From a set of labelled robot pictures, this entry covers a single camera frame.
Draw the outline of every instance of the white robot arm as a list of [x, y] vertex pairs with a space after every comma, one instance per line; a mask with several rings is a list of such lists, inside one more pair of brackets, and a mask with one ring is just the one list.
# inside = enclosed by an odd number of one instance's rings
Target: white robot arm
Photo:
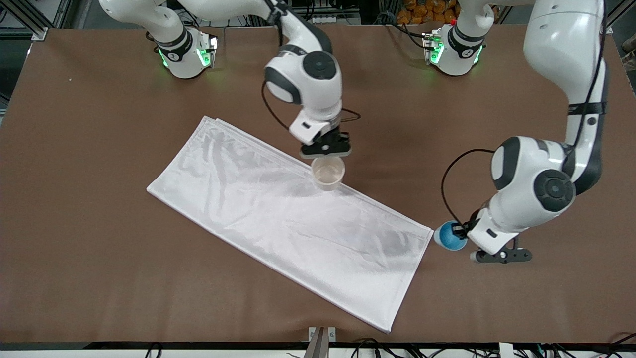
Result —
[[[209, 53], [216, 49], [216, 39], [183, 26], [174, 11], [159, 6], [163, 2], [100, 0], [104, 11], [115, 20], [148, 30], [164, 64], [175, 76], [197, 76], [211, 65]], [[302, 156], [350, 153], [349, 136], [338, 128], [342, 73], [324, 32], [304, 21], [281, 0], [180, 0], [180, 3], [198, 18], [217, 21], [256, 15], [282, 29], [289, 41], [265, 66], [265, 80], [276, 98], [302, 105], [289, 127], [289, 132], [303, 143]]]
[[427, 59], [442, 72], [459, 76], [479, 60], [486, 34], [495, 22], [490, 3], [506, 6], [532, 4], [535, 0], [461, 0], [462, 11], [454, 25], [444, 25], [426, 40]]
[[561, 215], [576, 195], [596, 184], [607, 103], [608, 73], [598, 36], [603, 18], [602, 0], [536, 1], [523, 51], [528, 63], [567, 95], [565, 141], [506, 140], [491, 163], [498, 193], [468, 222], [452, 224], [446, 233], [467, 236], [486, 254], [501, 254], [500, 262], [507, 262], [500, 250], [508, 241]]

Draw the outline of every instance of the brown tabletop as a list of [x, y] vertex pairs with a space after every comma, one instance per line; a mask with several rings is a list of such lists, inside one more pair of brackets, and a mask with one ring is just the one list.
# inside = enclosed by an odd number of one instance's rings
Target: brown tabletop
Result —
[[[563, 140], [567, 101], [526, 64], [525, 26], [495, 26], [466, 76], [427, 68], [393, 28], [325, 26], [343, 101], [345, 183], [433, 228], [449, 219], [446, 166], [525, 135]], [[260, 98], [272, 29], [229, 29], [220, 69], [167, 72], [143, 31], [52, 30], [33, 44], [0, 129], [0, 340], [605, 342], [636, 323], [636, 100], [613, 41], [604, 173], [561, 217], [522, 234], [523, 264], [428, 248], [385, 335], [265, 267], [146, 192], [201, 117], [298, 156]], [[290, 122], [295, 106], [270, 102]], [[458, 163], [450, 204], [468, 218], [495, 192], [487, 154]]]

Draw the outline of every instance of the orange object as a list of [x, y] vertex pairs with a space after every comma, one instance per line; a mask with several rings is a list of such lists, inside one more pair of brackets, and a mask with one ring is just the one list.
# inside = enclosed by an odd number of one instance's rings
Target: orange object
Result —
[[426, 15], [424, 15], [424, 18], [422, 19], [422, 23], [426, 24], [427, 22], [431, 22], [433, 21], [433, 12], [429, 11], [426, 13]]
[[435, 13], [444, 13], [444, 10], [446, 10], [446, 3], [444, 0], [426, 0], [426, 10]]
[[444, 24], [450, 24], [455, 20], [455, 12], [453, 10], [446, 10], [444, 12]]
[[495, 21], [497, 21], [499, 19], [499, 7], [498, 6], [493, 6], [491, 7], [492, 12], [495, 13]]
[[435, 0], [437, 5], [433, 7], [434, 13], [443, 14], [444, 10], [446, 10], [446, 3], [443, 0]]
[[401, 10], [397, 13], [397, 24], [398, 25], [408, 25], [411, 22], [411, 12], [406, 10]]
[[413, 15], [417, 17], [424, 17], [424, 15], [426, 15], [427, 12], [428, 10], [426, 10], [426, 6], [418, 5], [413, 10]]
[[417, 6], [417, 0], [404, 0], [404, 7], [407, 10], [415, 9], [416, 6]]

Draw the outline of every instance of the clear plastic cup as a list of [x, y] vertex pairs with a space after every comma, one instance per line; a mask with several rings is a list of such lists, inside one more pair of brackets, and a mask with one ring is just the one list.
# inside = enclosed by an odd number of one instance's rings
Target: clear plastic cup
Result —
[[340, 157], [320, 157], [312, 161], [312, 174], [318, 188], [331, 191], [342, 183], [345, 162]]

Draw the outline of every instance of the white cloth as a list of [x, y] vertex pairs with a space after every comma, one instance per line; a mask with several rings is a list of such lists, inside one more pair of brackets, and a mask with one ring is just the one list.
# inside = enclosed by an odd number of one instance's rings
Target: white cloth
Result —
[[210, 233], [390, 332], [432, 230], [204, 117], [148, 192]]

